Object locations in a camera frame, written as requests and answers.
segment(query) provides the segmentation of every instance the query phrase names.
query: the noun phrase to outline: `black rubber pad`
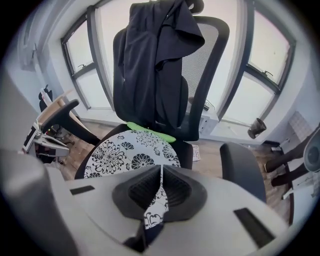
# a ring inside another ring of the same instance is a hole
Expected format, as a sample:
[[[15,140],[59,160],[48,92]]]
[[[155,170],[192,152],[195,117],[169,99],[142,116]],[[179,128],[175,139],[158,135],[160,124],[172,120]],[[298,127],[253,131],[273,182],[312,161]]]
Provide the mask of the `black rubber pad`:
[[[275,239],[249,209],[243,208],[235,210],[234,213],[259,248],[264,247]]]

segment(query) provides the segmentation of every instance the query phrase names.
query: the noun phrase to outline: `window frame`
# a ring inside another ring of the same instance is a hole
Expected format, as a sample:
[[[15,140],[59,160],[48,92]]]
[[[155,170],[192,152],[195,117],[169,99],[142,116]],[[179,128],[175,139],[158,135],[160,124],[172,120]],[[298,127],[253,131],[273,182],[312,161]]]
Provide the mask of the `window frame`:
[[[112,89],[108,83],[107,75],[104,71],[103,67],[103,60],[102,55],[100,52],[100,46],[99,46],[99,39],[98,39],[98,32],[97,32],[97,26],[96,26],[96,8],[99,6],[100,3],[97,3],[96,5],[90,5],[84,14],[82,14],[77,21],[71,26],[71,28],[66,32],[66,34],[61,38],[61,46],[62,46],[62,53],[63,57],[69,72],[69,75],[71,77],[72,83],[74,85],[74,88],[76,92],[78,93],[83,105],[87,110],[96,110],[96,109],[109,109],[108,107],[94,107],[92,108],[87,101],[86,97],[84,96],[80,86],[78,85],[77,79],[81,77],[82,75],[92,71],[96,70],[98,78],[101,83],[101,87],[105,93],[105,96],[110,104],[111,109],[114,111],[114,100],[113,100],[113,94]],[[82,69],[75,72],[74,67],[71,62],[70,54],[68,51],[68,40],[70,37],[74,34],[74,32],[86,21],[87,25],[87,33],[88,33],[88,39],[89,39],[89,46],[90,46],[90,52],[92,56],[92,62],[86,66],[84,66]]]
[[[289,30],[285,27],[285,25],[282,22],[280,22],[280,20],[262,3],[254,0],[244,0],[244,4],[246,6],[246,32],[245,32],[245,43],[243,48],[243,55],[240,61],[239,71],[236,75],[234,84],[232,85],[229,94],[226,96],[226,99],[224,100],[224,104],[222,105],[222,107],[219,109],[217,113],[218,119],[220,121],[223,120],[228,122],[228,120],[224,120],[223,117],[227,112],[227,109],[230,106],[238,90],[239,84],[245,72],[252,75],[259,81],[261,81],[264,85],[269,87],[274,92],[273,100],[265,108],[265,111],[261,114],[261,116],[259,116],[260,119],[264,120],[267,117],[267,115],[270,113],[274,105],[276,104],[283,88],[285,87],[285,84],[294,60],[294,56],[295,56],[296,40],[292,36],[292,34],[289,32]],[[282,35],[285,37],[285,39],[289,43],[287,58],[286,58],[284,69],[278,84],[276,84],[274,81],[268,78],[268,76],[265,73],[261,72],[260,70],[258,70],[257,68],[249,64],[250,54],[251,54],[251,49],[253,44],[253,37],[254,37],[255,11],[259,12],[266,19],[268,19],[282,33]]]

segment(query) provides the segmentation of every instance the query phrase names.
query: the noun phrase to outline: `black jacket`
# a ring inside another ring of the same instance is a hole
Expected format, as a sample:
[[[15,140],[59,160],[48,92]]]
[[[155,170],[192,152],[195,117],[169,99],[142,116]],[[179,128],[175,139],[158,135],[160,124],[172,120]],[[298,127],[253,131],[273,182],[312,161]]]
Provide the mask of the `black jacket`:
[[[121,99],[122,112],[131,113],[126,121],[151,129],[155,121],[180,126],[188,101],[182,57],[205,43],[185,1],[133,4],[129,24],[119,36],[113,57],[124,82],[114,84],[121,86],[114,89],[121,97],[114,98]]]

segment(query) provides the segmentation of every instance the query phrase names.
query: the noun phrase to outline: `window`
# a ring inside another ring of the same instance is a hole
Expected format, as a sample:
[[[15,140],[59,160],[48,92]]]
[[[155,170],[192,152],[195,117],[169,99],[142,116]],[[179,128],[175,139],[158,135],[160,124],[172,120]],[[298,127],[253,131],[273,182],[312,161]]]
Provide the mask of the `window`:
[[[296,41],[261,3],[247,0],[243,56],[219,119],[250,126],[276,103],[289,74]]]
[[[67,50],[70,56],[73,71],[76,73],[85,66],[93,63],[90,51],[87,21],[82,23],[80,27],[72,34],[66,42]]]
[[[95,44],[98,35],[92,20],[95,20],[95,9],[89,7],[61,39],[63,55],[84,106],[88,110],[113,109],[112,91],[104,71],[101,72],[102,61],[96,56],[100,49]]]
[[[274,95],[271,89],[245,72],[223,119],[250,126],[266,110]]]
[[[114,109],[113,40],[128,25],[131,5],[147,1],[102,0],[89,6],[61,39],[72,82],[87,109]],[[268,115],[281,94],[296,41],[258,1],[203,2],[199,15],[219,18],[230,29],[207,99],[219,120],[250,126]]]
[[[290,44],[284,35],[258,11],[254,11],[254,29],[249,65],[277,85],[283,74]]]

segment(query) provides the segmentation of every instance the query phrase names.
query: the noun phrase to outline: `black leg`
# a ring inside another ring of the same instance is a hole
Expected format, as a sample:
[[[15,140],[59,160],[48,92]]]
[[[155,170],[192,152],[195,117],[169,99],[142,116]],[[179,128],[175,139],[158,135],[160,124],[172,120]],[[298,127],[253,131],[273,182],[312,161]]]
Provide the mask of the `black leg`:
[[[301,164],[297,169],[295,169],[289,173],[275,177],[271,181],[271,184],[273,187],[281,186],[281,185],[284,185],[284,184],[287,184],[289,182],[294,181],[295,179],[301,177],[302,175],[305,175],[306,173],[308,173],[308,171],[307,171],[305,165]]]

